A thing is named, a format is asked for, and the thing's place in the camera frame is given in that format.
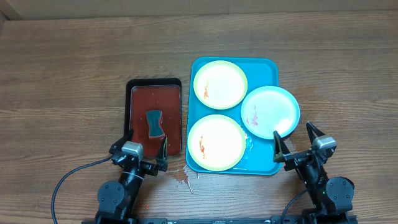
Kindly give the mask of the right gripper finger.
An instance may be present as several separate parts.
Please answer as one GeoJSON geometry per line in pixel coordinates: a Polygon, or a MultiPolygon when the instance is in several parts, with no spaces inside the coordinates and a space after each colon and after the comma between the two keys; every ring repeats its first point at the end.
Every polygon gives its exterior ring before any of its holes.
{"type": "Polygon", "coordinates": [[[291,153],[288,147],[285,145],[285,142],[279,135],[277,131],[273,132],[274,135],[274,157],[273,161],[277,163],[282,163],[286,161],[286,157],[290,156],[291,153]]]}
{"type": "Polygon", "coordinates": [[[325,133],[316,128],[311,122],[306,122],[306,129],[311,145],[324,145],[325,133]]]}

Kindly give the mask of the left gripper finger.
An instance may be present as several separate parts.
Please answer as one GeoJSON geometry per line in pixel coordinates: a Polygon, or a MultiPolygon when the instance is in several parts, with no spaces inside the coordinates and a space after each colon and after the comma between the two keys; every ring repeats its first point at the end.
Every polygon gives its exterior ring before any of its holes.
{"type": "Polygon", "coordinates": [[[168,139],[167,136],[165,136],[162,139],[162,143],[160,145],[160,149],[156,155],[156,161],[157,164],[161,164],[161,165],[167,165],[167,146],[168,146],[168,139]]]}
{"type": "Polygon", "coordinates": [[[109,153],[114,154],[116,151],[120,151],[124,144],[132,139],[134,130],[130,129],[122,138],[117,140],[110,148],[109,153]]]}

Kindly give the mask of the dark green sponge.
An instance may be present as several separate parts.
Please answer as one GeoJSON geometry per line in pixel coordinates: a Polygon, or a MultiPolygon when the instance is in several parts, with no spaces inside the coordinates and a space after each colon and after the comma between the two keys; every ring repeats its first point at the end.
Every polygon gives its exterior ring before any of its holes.
{"type": "Polygon", "coordinates": [[[162,111],[146,111],[146,119],[149,127],[149,138],[162,139],[165,136],[164,130],[162,129],[162,111]]]}

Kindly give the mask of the light blue plate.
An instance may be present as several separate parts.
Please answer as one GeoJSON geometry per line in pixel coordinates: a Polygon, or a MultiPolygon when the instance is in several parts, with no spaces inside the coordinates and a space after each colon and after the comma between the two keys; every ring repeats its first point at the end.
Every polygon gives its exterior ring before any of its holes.
{"type": "Polygon", "coordinates": [[[241,119],[248,131],[259,138],[271,140],[275,131],[283,138],[297,127],[300,107],[287,90],[277,86],[262,86],[243,99],[241,119]]]}

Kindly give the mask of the yellow-green plate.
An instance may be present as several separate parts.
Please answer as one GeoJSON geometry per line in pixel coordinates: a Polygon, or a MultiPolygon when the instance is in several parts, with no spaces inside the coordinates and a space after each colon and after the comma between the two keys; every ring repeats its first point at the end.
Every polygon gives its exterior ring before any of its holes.
{"type": "Polygon", "coordinates": [[[212,114],[199,119],[187,138],[188,152],[202,168],[221,172],[234,167],[246,149],[244,131],[232,118],[212,114]]]}
{"type": "Polygon", "coordinates": [[[248,80],[235,63],[216,60],[204,64],[196,72],[193,89],[205,106],[226,110],[243,100],[248,90],[248,80]]]}

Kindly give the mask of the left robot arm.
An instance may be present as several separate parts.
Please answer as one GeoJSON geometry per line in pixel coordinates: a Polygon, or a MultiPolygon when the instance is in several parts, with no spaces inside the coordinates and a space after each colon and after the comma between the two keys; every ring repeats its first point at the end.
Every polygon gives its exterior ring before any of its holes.
{"type": "Polygon", "coordinates": [[[114,165],[121,167],[119,180],[105,182],[98,190],[99,207],[95,223],[137,223],[131,215],[140,187],[147,175],[157,176],[168,168],[167,137],[161,137],[156,163],[144,160],[142,144],[132,142],[133,130],[109,149],[114,165]]]}

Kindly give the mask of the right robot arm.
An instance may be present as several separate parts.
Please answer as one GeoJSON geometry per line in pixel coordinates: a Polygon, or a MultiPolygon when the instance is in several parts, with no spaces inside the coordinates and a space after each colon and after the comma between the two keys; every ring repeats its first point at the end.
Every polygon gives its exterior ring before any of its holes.
{"type": "Polygon", "coordinates": [[[274,135],[274,158],[284,163],[286,171],[296,171],[304,183],[305,190],[295,196],[281,215],[271,217],[271,223],[357,223],[356,216],[348,215],[353,209],[354,183],[346,177],[329,178],[323,165],[336,150],[336,141],[306,122],[311,146],[307,151],[291,154],[277,131],[274,135]],[[287,215],[290,206],[302,195],[308,193],[313,208],[305,209],[300,215],[287,215]]]}

